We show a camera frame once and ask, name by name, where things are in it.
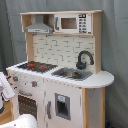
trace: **white backsplash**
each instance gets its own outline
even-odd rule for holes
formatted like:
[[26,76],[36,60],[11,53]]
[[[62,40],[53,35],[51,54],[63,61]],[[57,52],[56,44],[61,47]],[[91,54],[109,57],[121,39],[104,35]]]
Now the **white backsplash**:
[[[78,55],[87,50],[94,56],[94,38],[85,36],[43,35],[33,36],[34,61],[76,68]],[[94,71],[90,58],[83,54],[86,69]]]

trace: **stovetop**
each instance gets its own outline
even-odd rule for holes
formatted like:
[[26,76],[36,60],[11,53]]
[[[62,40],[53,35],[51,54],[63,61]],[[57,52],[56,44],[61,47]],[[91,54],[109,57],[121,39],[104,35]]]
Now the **stovetop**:
[[34,62],[34,61],[17,66],[17,68],[22,68],[25,70],[31,70],[31,71],[40,72],[40,73],[44,73],[44,72],[49,71],[55,67],[57,67],[57,65]]

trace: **microwave window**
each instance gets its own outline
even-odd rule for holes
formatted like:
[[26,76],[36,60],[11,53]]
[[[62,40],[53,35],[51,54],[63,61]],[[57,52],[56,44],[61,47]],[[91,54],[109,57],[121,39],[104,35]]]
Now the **microwave window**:
[[76,18],[61,18],[62,29],[77,29]]

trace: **countertop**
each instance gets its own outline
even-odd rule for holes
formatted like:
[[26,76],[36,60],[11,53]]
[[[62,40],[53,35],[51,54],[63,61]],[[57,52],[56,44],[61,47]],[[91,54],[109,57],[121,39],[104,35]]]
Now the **countertop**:
[[114,82],[114,76],[107,71],[100,71],[99,73],[93,74],[83,81],[78,81],[78,80],[72,80],[72,79],[67,79],[67,78],[62,78],[62,77],[51,75],[51,73],[53,73],[54,71],[57,71],[60,68],[64,68],[62,66],[58,66],[43,74],[16,68],[17,66],[24,64],[24,63],[26,62],[11,66],[7,68],[7,70],[14,70],[14,71],[19,71],[19,72],[23,72],[23,73],[27,73],[31,75],[36,75],[36,76],[40,76],[47,80],[59,81],[65,84],[70,84],[72,86],[81,87],[81,88],[102,88],[102,87],[111,85]]

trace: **cabinet handle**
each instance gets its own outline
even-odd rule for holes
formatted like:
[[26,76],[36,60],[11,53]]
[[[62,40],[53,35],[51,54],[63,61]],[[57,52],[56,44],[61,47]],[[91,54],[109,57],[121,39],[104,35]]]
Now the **cabinet handle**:
[[19,90],[19,93],[20,93],[21,95],[24,95],[24,96],[32,96],[31,93],[25,93],[25,92],[23,92],[22,90]]
[[55,29],[59,30],[59,27],[57,27],[58,17],[55,18]]
[[51,101],[49,101],[47,104],[47,115],[49,119],[51,119],[50,107],[51,107]]

